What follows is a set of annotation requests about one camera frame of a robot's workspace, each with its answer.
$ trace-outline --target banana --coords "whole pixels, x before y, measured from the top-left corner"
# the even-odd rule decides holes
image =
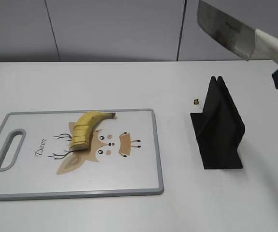
[[[89,139],[94,127],[105,119],[112,119],[116,113],[90,111],[80,117],[73,130],[70,148],[73,151],[89,148]]]

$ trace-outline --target gray cutting board rim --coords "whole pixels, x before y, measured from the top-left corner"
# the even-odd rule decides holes
[[[15,115],[39,115],[39,114],[71,114],[85,113],[84,111],[44,111],[44,112],[14,112],[6,115],[0,126],[0,134],[10,116]],[[61,198],[80,198],[80,197],[109,197],[109,196],[133,196],[133,195],[158,195],[163,193],[163,179],[161,172],[161,161],[159,154],[158,136],[156,128],[155,113],[152,109],[118,109],[118,110],[96,110],[100,112],[150,112],[153,125],[153,137],[155,144],[156,164],[158,173],[157,188],[133,188],[133,189],[115,189],[115,190],[92,190],[92,191],[62,191],[62,192],[33,192],[33,193],[14,193],[0,194],[0,201],[5,200],[36,200],[36,199],[61,199]]]

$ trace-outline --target cutting board handle hole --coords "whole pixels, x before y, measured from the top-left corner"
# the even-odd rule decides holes
[[[25,136],[26,131],[23,129],[16,129],[8,134],[0,151],[0,172],[7,171],[13,167]]]

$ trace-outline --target knife blade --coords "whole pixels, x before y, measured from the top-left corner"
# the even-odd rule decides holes
[[[210,37],[243,60],[265,57],[278,64],[277,38],[245,25],[202,0],[198,4],[197,23]]]

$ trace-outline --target gray wall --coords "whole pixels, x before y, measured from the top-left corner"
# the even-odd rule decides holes
[[[0,0],[0,62],[58,61],[43,0]]]
[[[184,0],[46,1],[0,0],[0,61],[176,60]],[[199,28],[197,1],[187,1],[178,60],[240,59]],[[206,1],[278,37],[278,0]]]
[[[47,0],[61,61],[176,60],[184,0]]]

